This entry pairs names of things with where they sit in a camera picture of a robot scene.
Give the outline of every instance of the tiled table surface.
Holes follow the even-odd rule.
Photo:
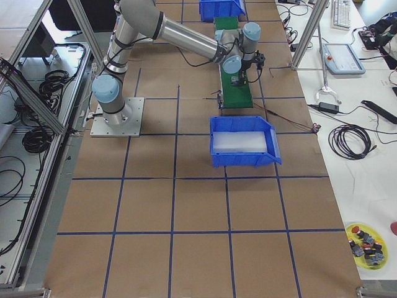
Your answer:
[[[163,2],[168,17],[212,34],[197,1]],[[274,2],[246,9],[262,27],[266,67],[288,63]],[[53,296],[355,297],[360,279],[316,136],[269,117],[282,166],[216,169],[217,66],[189,68],[161,41],[137,45],[131,60],[123,92],[146,98],[142,136],[91,138],[87,128],[45,283]],[[297,74],[267,68],[251,86],[256,103],[311,125]]]

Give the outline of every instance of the light blue joint cap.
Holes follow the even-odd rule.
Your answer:
[[[257,42],[261,38],[261,28],[257,23],[250,22],[245,24],[243,27],[243,32],[247,38],[253,40],[254,42]]]
[[[237,73],[241,68],[241,57],[239,55],[234,55],[225,60],[222,65],[225,73],[229,75]]]
[[[109,75],[103,74],[92,83],[92,93],[100,103],[108,104],[116,99],[120,92],[120,86],[117,80]]]
[[[223,34],[223,30],[216,30],[215,31],[215,40],[217,42],[221,42],[222,34]]]

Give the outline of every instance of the black chair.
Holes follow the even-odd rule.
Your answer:
[[[113,31],[116,21],[114,0],[81,0],[81,4],[94,32]],[[52,1],[49,11],[55,26],[59,30],[81,30],[67,0]]]

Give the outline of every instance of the red round object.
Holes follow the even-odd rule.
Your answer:
[[[352,228],[352,232],[356,233],[356,234],[359,232],[359,230],[360,230],[360,227],[358,225],[356,225],[354,228]]]
[[[393,222],[393,223],[390,225],[390,229],[391,229],[391,231],[393,232],[393,234],[395,234],[395,235],[397,236],[397,222]]]

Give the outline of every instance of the yellow plate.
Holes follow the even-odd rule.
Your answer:
[[[358,244],[360,246],[362,245],[361,239],[359,239],[357,234],[352,232],[352,228],[354,228],[356,225],[358,225],[360,227],[361,231],[364,231],[365,233],[370,234],[372,236],[372,238],[375,239],[375,242],[382,245],[382,252],[383,252],[383,256],[385,256],[385,259],[383,261],[380,261],[379,265],[368,266],[367,263],[365,262],[364,255],[360,256],[360,257],[355,256],[354,257],[355,264],[357,266],[360,266],[361,268],[365,268],[368,270],[377,270],[377,269],[382,268],[388,260],[388,252],[387,252],[387,247],[386,247],[385,241],[383,241],[382,237],[378,234],[377,231],[375,231],[373,228],[369,227],[368,225],[364,225],[362,223],[353,223],[352,225],[350,225],[346,228],[346,234],[347,234],[347,237],[350,239],[353,239],[356,244]]]

